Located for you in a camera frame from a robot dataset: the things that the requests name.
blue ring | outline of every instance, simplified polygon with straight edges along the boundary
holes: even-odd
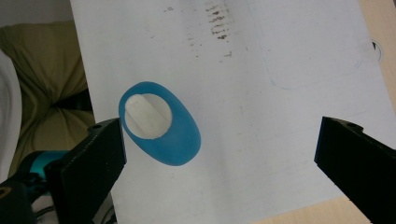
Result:
[[[172,112],[172,122],[168,131],[161,137],[144,139],[134,135],[125,121],[126,101],[135,94],[154,94],[168,103]],[[192,160],[201,147],[198,127],[186,107],[176,96],[154,82],[140,82],[125,92],[119,104],[121,124],[134,142],[157,161],[179,166]]]

white paper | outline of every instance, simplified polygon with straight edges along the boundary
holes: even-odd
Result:
[[[396,120],[358,1],[72,0],[96,121],[154,81],[202,136],[186,165],[124,135],[119,223],[249,223],[329,200],[314,163],[322,116],[395,146]]]

white fabric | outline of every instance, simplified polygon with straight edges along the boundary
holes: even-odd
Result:
[[[7,179],[20,129],[20,84],[11,59],[0,50],[0,182]]]

table surface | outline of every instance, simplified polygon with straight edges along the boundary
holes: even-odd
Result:
[[[389,91],[389,96],[393,104],[393,108],[396,110],[396,77],[395,74],[395,66],[392,65],[391,59],[396,58],[396,46],[392,43],[391,39],[393,36],[396,36],[396,27],[395,27],[395,10],[394,5],[391,0],[382,0],[375,1],[375,4],[372,1],[368,0],[360,0],[361,9],[366,19],[366,23],[369,27],[372,39],[375,40],[381,46],[382,49],[382,59],[381,59],[381,70],[384,76],[384,79],[387,84],[387,88]],[[75,17],[80,16],[82,13],[76,12],[74,8]],[[84,46],[81,48],[84,59]],[[224,55],[224,57],[231,57],[232,53]],[[95,84],[93,82],[90,83],[90,75],[92,70],[89,66],[86,66],[88,81],[90,89],[95,88]],[[102,89],[107,94],[113,94],[106,89]],[[93,99],[93,107],[95,109],[95,101],[98,100]],[[319,203],[312,206],[308,206],[306,208],[301,208],[292,212],[288,212],[284,215],[267,218],[263,221],[259,221],[258,223],[267,224],[267,223],[369,223],[369,221],[365,218],[365,216],[346,198],[340,197],[325,203]]]

black ink marks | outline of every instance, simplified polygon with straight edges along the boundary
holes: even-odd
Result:
[[[225,54],[224,57],[230,57],[230,58],[233,57],[233,52],[230,51],[228,54]]]
[[[224,40],[230,35],[231,16],[230,10],[224,2],[210,1],[206,3],[206,14],[212,24],[210,32],[219,40]]]
[[[164,10],[163,12],[167,12],[167,11],[172,11],[173,8],[172,7],[168,7],[166,10]]]

